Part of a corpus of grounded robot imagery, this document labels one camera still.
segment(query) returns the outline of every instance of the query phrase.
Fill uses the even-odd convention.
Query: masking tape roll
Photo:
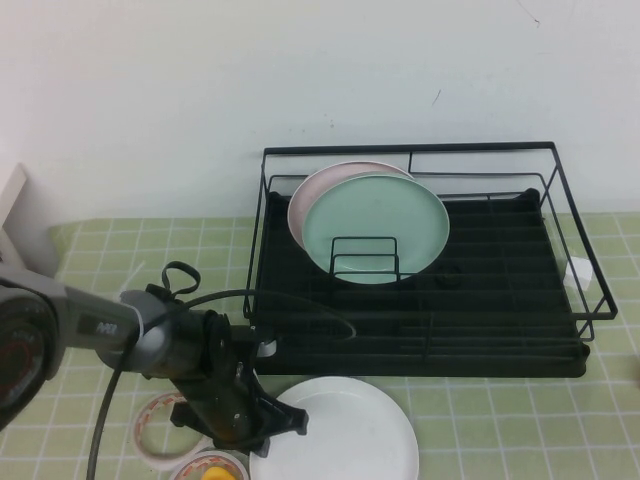
[[[138,414],[134,417],[134,423],[131,428],[131,439],[133,440],[133,449],[136,454],[151,468],[167,472],[174,470],[176,467],[193,457],[203,448],[212,447],[213,442],[210,438],[203,436],[192,449],[187,452],[179,453],[175,455],[171,454],[158,454],[147,451],[142,445],[142,431],[151,420],[153,412],[165,408],[171,407],[176,403],[183,403],[186,400],[181,393],[171,392],[158,395],[148,404],[140,409]]]
[[[196,454],[191,460],[178,466],[169,477],[169,480],[184,480],[194,470],[200,469],[202,469],[202,474],[200,475],[202,476],[211,467],[226,469],[236,480],[249,480],[249,474],[244,465],[233,455],[219,450],[209,450]]]

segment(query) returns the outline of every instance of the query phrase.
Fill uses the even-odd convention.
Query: white wall
[[[261,150],[300,144],[551,139],[583,210],[640,209],[639,5],[4,0],[10,226],[250,214]]]

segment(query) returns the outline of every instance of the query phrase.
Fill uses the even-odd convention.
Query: black cable
[[[98,418],[96,419],[96,425],[93,428],[93,436],[91,437],[91,450],[89,450],[89,461],[87,463],[87,480],[94,480],[96,476],[98,452],[100,451],[100,440],[102,439],[102,431],[104,430],[104,424],[107,420],[107,414],[109,413],[111,400],[113,399],[113,394],[115,393],[116,387],[118,386],[118,381],[120,380],[120,375],[122,375],[124,366],[129,360],[129,356],[131,355],[131,352],[133,352],[136,343],[138,343],[139,330],[140,329],[138,328],[135,332],[132,332],[131,336],[127,340],[125,348],[122,351],[122,355],[120,356],[120,360],[118,361],[116,368],[113,369],[111,379],[109,380],[109,385],[107,385],[107,390],[104,392],[104,396],[102,397],[102,404],[100,405]]]
[[[152,328],[157,327],[158,325],[164,323],[171,315],[182,313],[184,311],[190,310],[191,308],[197,307],[204,303],[209,303],[215,300],[221,300],[223,298],[229,298],[229,297],[260,297],[260,296],[276,297],[276,298],[281,298],[283,300],[288,300],[291,302],[297,302],[299,304],[306,305],[308,307],[312,307],[312,308],[315,308],[316,310],[320,310],[322,312],[330,314],[336,321],[342,323],[345,327],[347,327],[350,330],[349,335],[347,335],[346,337],[335,339],[334,341],[336,342],[344,342],[347,340],[351,340],[356,336],[356,329],[353,326],[353,324],[350,321],[348,321],[346,318],[344,318],[344,316],[340,312],[338,312],[337,310],[334,310],[333,308],[327,307],[326,305],[323,305],[318,302],[314,302],[312,300],[307,300],[306,298],[303,298],[303,297],[296,297],[295,295],[289,295],[281,292],[272,292],[269,290],[253,290],[253,289],[223,290],[222,292],[209,293],[207,295],[203,295],[201,297],[195,298],[193,300],[183,303],[182,305],[171,308],[167,310],[165,313],[163,313],[162,315],[158,316],[153,321],[145,325],[144,332],[147,333]]]
[[[297,302],[300,304],[307,305],[309,307],[313,307],[317,310],[323,311],[325,313],[329,313],[333,316],[337,321],[345,325],[349,328],[350,333],[348,336],[336,339],[336,342],[343,342],[347,340],[351,340],[356,336],[356,329],[351,322],[344,318],[344,316],[321,303],[313,302],[311,300],[307,300],[306,298],[296,297],[295,295],[288,295],[286,293],[280,292],[271,292],[268,290],[252,290],[252,289],[238,289],[238,290],[223,290],[222,292],[210,293],[208,295],[203,295],[201,297],[195,298],[189,302],[185,302],[182,305],[171,308],[167,310],[162,315],[155,318],[153,321],[145,325],[144,333],[147,333],[154,327],[164,323],[168,320],[171,315],[175,315],[178,313],[185,312],[190,310],[193,307],[197,307],[198,305],[202,305],[204,303],[213,302],[214,300],[221,300],[223,298],[229,297],[251,297],[251,296],[271,296],[278,297],[288,301]],[[96,466],[98,464],[98,453],[100,451],[100,440],[102,439],[102,431],[104,430],[104,424],[107,420],[107,414],[109,413],[109,407],[111,406],[111,400],[113,399],[113,394],[116,391],[116,387],[118,386],[118,381],[120,380],[120,376],[124,370],[124,366],[129,360],[129,356],[133,352],[136,343],[138,342],[139,336],[139,328],[135,329],[127,343],[125,348],[122,350],[122,354],[120,355],[120,359],[116,368],[113,369],[113,373],[111,374],[111,379],[109,380],[109,385],[107,385],[107,390],[104,392],[104,397],[102,397],[102,404],[100,405],[100,410],[98,411],[98,418],[96,419],[96,426],[93,430],[93,437],[91,438],[91,450],[89,451],[89,462],[87,464],[87,480],[94,480],[96,475]]]

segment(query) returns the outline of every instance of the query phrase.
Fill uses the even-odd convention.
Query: black dish rack
[[[450,219],[439,258],[400,272],[393,252],[400,280],[388,284],[322,271],[287,223],[306,176],[363,158],[403,167]],[[245,317],[273,328],[278,342],[258,360],[260,374],[577,377],[593,321],[617,313],[553,142],[267,148],[259,195],[247,287],[320,302],[357,331],[336,341],[345,327],[329,315],[246,298]],[[563,286],[565,268],[576,274],[572,255],[593,266],[588,290]]]

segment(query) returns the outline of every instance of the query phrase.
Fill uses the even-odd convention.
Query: pink plate
[[[287,213],[289,230],[298,245],[304,248],[302,226],[309,209],[316,200],[331,187],[336,186],[347,178],[366,173],[399,173],[413,178],[401,168],[378,162],[338,163],[309,175],[291,197]]]

